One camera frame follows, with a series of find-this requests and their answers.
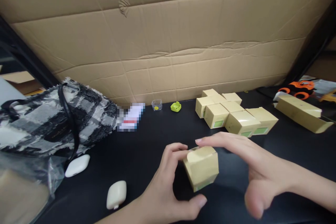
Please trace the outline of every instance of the bag handle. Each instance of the bag handle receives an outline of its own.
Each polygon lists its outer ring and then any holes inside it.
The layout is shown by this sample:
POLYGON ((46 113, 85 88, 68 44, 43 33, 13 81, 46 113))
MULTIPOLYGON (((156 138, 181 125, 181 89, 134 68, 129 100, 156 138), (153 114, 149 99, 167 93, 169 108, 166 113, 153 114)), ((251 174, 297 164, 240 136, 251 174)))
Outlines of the bag handle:
POLYGON ((64 93, 63 93, 63 86, 66 86, 67 83, 63 83, 61 84, 59 87, 58 87, 58 97, 59 97, 59 102, 61 104, 61 106, 64 108, 64 112, 65 112, 65 115, 66 115, 66 118, 68 120, 68 123, 70 125, 70 129, 71 129, 71 132, 72 132, 72 135, 73 135, 73 140, 74 140, 74 147, 73 147, 73 152, 72 152, 72 155, 70 156, 70 158, 67 160, 67 162, 65 163, 65 167, 64 169, 66 170, 69 163, 74 159, 74 157, 76 156, 77 154, 77 150, 78 150, 78 147, 79 147, 79 132, 78 132, 78 127, 77 127, 77 124, 76 124, 76 121, 74 119, 74 115, 73 113, 71 112, 70 108, 69 108, 69 105, 65 99, 65 96, 64 96, 64 93))
POLYGON ((24 101, 24 100, 22 100, 22 99, 5 101, 5 102, 1 105, 1 109, 3 109, 4 111, 6 111, 6 113, 9 115, 9 117, 10 117, 13 121, 16 121, 17 119, 20 118, 20 116, 17 114, 16 110, 13 109, 13 108, 11 107, 11 105, 12 105, 14 102, 18 102, 19 104, 22 104, 23 101, 24 101))

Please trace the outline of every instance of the hand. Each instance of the hand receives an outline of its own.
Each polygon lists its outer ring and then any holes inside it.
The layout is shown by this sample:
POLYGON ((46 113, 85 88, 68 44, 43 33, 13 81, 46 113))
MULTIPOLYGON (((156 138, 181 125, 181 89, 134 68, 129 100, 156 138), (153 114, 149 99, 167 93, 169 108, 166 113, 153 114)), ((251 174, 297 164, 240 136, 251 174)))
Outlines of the hand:
POLYGON ((146 223, 172 223, 180 220, 194 220, 207 202, 199 194, 189 201, 178 201, 173 192, 175 170, 179 160, 186 158, 187 145, 167 145, 160 166, 145 192, 137 199, 142 206, 146 223))
POLYGON ((226 132, 197 139, 199 146, 224 147, 240 156, 249 166, 249 185, 245 204, 250 214, 260 219, 276 195, 295 192, 300 166, 274 156, 250 139, 226 132))

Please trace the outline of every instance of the black table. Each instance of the black table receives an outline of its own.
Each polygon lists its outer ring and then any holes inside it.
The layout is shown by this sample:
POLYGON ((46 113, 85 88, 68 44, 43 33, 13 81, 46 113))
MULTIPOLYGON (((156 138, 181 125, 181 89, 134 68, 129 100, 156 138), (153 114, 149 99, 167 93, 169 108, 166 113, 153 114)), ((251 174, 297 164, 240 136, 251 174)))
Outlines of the black table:
MULTIPOLYGON (((251 140, 284 159, 293 161, 328 179, 336 181, 336 127, 314 134, 277 111, 271 99, 255 92, 239 93, 244 108, 263 106, 279 118, 268 135, 251 140)), ((127 182, 127 197, 122 206, 142 194, 157 170, 167 144, 182 142, 195 147, 195 139, 212 135, 225 128, 209 129, 195 112, 195 100, 182 102, 175 113, 171 103, 161 111, 150 106, 141 118, 136 132, 114 132, 87 153, 88 168, 65 178, 56 191, 56 199, 36 223, 94 223, 113 213, 107 210, 109 187, 119 180, 127 182)), ((208 202, 195 223, 257 223, 244 205, 248 185, 247 165, 242 159, 218 148, 219 175, 203 193, 208 202)), ((179 200, 193 197, 183 166, 176 170, 174 192, 179 200)), ((258 223, 336 223, 336 215, 308 199, 285 193, 277 196, 258 223)))

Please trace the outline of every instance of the plastic bag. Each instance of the plastic bag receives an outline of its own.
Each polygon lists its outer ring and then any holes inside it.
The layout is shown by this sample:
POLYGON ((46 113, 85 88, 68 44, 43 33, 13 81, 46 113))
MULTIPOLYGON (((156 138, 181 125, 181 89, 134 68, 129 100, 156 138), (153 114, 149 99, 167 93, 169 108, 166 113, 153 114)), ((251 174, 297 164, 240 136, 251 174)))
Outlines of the plastic bag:
POLYGON ((34 223, 55 198, 65 161, 0 152, 0 223, 34 223))

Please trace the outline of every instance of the plaid bag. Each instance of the plaid bag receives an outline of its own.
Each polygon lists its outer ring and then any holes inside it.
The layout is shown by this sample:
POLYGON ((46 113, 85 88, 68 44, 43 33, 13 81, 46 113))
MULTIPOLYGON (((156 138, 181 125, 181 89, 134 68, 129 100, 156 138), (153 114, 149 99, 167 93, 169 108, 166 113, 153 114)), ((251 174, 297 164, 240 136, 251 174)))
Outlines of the plaid bag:
POLYGON ((1 108, 0 150, 25 155, 72 159, 117 125, 116 104, 69 78, 62 85, 26 100, 6 102, 1 108))

